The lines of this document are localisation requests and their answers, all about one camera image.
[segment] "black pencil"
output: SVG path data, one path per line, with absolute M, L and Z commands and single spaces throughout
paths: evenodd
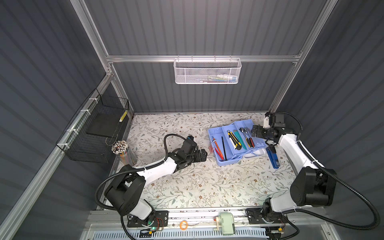
M 223 141 L 224 156 L 225 156 L 225 160 L 227 160 L 227 155 L 225 154 L 224 138 L 223 137 L 221 137 L 221 141 Z

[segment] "red pencil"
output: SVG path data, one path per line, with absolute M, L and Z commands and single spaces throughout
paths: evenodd
M 220 155 L 220 153 L 218 152 L 218 150 L 215 148 L 217 154 L 219 155 L 219 157 L 221 158 L 221 160 L 224 160 L 223 156 Z

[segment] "gray wall panel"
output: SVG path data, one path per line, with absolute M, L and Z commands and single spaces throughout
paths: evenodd
M 302 121 L 310 152 L 363 193 L 381 217 L 383 12 L 383 1 L 339 1 L 279 107 Z M 351 224 L 372 221 L 362 201 L 340 185 L 327 213 Z M 337 229 L 342 239 L 368 239 L 381 238 L 384 226 L 368 232 Z
M 0 2 L 1 221 L 104 75 L 69 1 Z M 65 158 L 14 239 L 78 239 L 109 169 Z
M 291 55 L 325 0 L 86 0 L 110 55 Z
M 271 105 L 291 63 L 243 63 L 238 84 L 176 84 L 172 63 L 114 63 L 137 113 L 258 111 Z

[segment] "floral tablecloth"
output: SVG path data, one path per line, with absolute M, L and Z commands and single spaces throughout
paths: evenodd
M 135 115 L 127 142 L 138 158 L 136 166 L 164 158 L 163 138 L 168 133 L 193 135 L 199 148 L 208 152 L 206 162 L 194 163 L 145 187 L 142 198 L 157 209 L 236 207 L 262 205 L 267 197 L 289 191 L 295 174 L 279 147 L 279 169 L 272 167 L 268 155 L 219 167 L 209 152 L 209 128 L 245 119 L 262 124 L 264 113 Z M 169 152 L 182 142 L 168 137 Z

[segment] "toolbox compartment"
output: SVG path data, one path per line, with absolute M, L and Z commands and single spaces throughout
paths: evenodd
M 215 138 L 217 140 L 217 144 L 223 156 L 224 156 L 224 149 L 223 149 L 223 143 L 221 141 L 221 137 L 224 137 L 224 146 L 225 146 L 225 153 L 227 155 L 227 161 L 221 160 L 220 156 L 216 153 L 216 151 L 214 151 L 216 162 L 219 166 L 225 166 L 225 165 L 237 163 L 243 157 L 250 158 L 250 157 L 257 157 L 257 156 L 262 156 L 266 154 L 265 149 L 267 145 L 264 142 L 264 140 L 261 138 L 252 137 L 255 147 L 248 147 L 247 141 L 245 140 L 243 133 L 240 132 L 241 127 L 247 127 L 249 129 L 252 129 L 253 121 L 251 119 L 235 121 L 230 125 L 208 129 L 209 139 L 212 147 L 213 148 L 216 147 L 216 144 L 213 142 L 213 138 Z M 232 146 L 232 143 L 229 141 L 228 130 L 231 131 L 232 133 L 234 132 L 234 130 L 237 130 L 240 134 L 242 141 L 244 142 L 244 144 L 246 144 L 247 149 L 245 149 L 244 147 L 242 147 L 240 150 L 234 149 Z

